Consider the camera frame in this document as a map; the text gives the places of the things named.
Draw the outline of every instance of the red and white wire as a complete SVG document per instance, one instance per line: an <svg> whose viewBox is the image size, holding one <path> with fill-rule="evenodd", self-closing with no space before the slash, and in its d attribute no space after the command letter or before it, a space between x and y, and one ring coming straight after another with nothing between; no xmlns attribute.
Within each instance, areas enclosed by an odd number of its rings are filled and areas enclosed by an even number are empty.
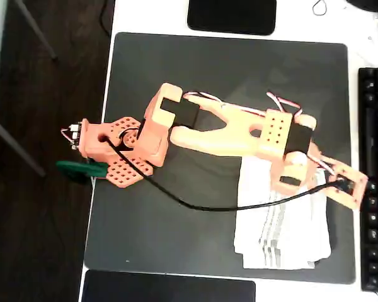
<svg viewBox="0 0 378 302"><path fill-rule="evenodd" d="M73 142L73 140L67 135L67 134L65 134L64 132L65 131L67 131L68 129L65 129L65 128L63 128L63 129L60 129L60 133L69 141L69 142Z"/></svg>
<svg viewBox="0 0 378 302"><path fill-rule="evenodd" d="M250 108L250 107L244 107L244 106L240 106L240 105L236 105L236 104L231 104L231 103L223 102L217 96L213 96L212 94L209 94L209 93L206 93L206 92L190 91L190 92L186 92L183 95L183 97L185 97L185 96L193 96L193 95L197 95L197 94L203 95L206 98L213 99L214 101L220 102L222 107L223 106L232 106L232 107L235 107L235 108L237 108L239 110L242 110L242 111L245 111L245 112L249 112L249 113L253 113L254 115L259 115L259 116L265 116L266 115L265 112L262 111L262 110L258 110L258 109L254 109L254 108Z"/></svg>
<svg viewBox="0 0 378 302"><path fill-rule="evenodd" d="M317 159L313 155L308 155L308 158L311 159L315 164L320 165L322 168L327 170L331 175L336 176L335 170L333 170L327 163L325 163L323 160Z"/></svg>
<svg viewBox="0 0 378 302"><path fill-rule="evenodd" d="M282 104L286 104L286 105L289 105L291 107L294 107L294 108L297 108L298 111L294 114L294 116L299 116L301 115L302 113L302 109L301 109L301 106L293 101L289 101L288 99L283 99L279 96L276 96L274 93L268 91L266 92L266 95L271 98L277 105L277 107L279 108L279 110L281 112L286 112L286 110L284 110L284 107Z"/></svg>

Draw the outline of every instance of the white towel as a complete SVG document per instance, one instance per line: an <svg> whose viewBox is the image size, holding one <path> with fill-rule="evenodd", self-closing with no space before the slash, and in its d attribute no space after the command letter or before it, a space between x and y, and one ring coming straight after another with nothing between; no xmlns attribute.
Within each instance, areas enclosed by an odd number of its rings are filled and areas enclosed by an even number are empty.
<svg viewBox="0 0 378 302"><path fill-rule="evenodd" d="M238 206L262 204L286 196L270 191L271 163L243 157L238 184ZM326 182L323 171L317 184ZM307 195L288 203L238 211L235 252L248 269L313 269L331 254L326 220L326 196Z"/></svg>

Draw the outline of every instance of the white desk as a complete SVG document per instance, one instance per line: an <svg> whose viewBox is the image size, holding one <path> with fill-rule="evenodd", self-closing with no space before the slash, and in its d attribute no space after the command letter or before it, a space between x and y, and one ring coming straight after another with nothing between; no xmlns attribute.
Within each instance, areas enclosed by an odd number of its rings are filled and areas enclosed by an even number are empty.
<svg viewBox="0 0 378 302"><path fill-rule="evenodd" d="M188 0L116 0L113 17L112 40L106 79L105 101L102 120L105 114L110 67L115 35L121 31L133 33L158 33L192 36L224 36L246 39L287 40L304 42L345 43L348 46L348 74L350 95L350 129L352 140L352 165L358 167L358 123L357 123L357 72L358 68L370 64L366 62L354 46L355 41L345 35L339 28L339 14L348 9L354 12L344 0L326 0L328 12L325 16L315 16L312 5L316 0L277 0L277 21L275 32L270 36L248 36L225 33L193 31L186 24ZM355 22L362 18L371 20L373 14L363 13L356 9ZM363 293L360 290L360 226L359 216L355 213L355 251L356 282L351 285L320 284L312 282L278 281L255 279L257 301L378 301L378 295ZM86 266L83 276L79 301L81 300Z"/></svg>

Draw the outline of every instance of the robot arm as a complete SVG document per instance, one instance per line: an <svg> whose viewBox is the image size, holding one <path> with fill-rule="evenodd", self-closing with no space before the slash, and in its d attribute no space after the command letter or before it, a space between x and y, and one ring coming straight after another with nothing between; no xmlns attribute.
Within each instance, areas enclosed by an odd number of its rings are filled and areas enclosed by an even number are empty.
<svg viewBox="0 0 378 302"><path fill-rule="evenodd" d="M194 130L200 109L210 111L226 126L218 130ZM109 146L98 141L98 135L109 136L129 160L143 168L146 175L152 174L152 166L148 163L157 167L163 165L169 141L179 147L216 156L257 156L272 162L271 188L286 195L296 194L302 186L314 187L315 171L323 161L332 165L330 181L339 178L347 181L344 190L329 187L324 189L325 194L351 209L360 207L367 176L321 155L312 142L316 127L312 116L293 116L274 109L266 112L255 109L249 112L247 109L250 108L226 104L202 94L183 94L181 88L165 83L151 99L142 123L133 118L100 125L83 120L78 149L83 157L110 163L109 177L106 178L119 187L129 186L142 177L135 175L120 182L118 175L123 173L126 177L134 172ZM260 137L252 136L253 130L260 130Z"/></svg>

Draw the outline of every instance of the keyboard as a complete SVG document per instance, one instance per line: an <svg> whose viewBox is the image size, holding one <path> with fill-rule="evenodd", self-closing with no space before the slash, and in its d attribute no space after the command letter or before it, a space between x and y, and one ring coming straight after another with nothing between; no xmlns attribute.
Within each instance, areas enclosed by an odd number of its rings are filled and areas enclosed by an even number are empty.
<svg viewBox="0 0 378 302"><path fill-rule="evenodd" d="M378 68L358 72L360 170L369 183L360 212L361 283L378 292Z"/></svg>

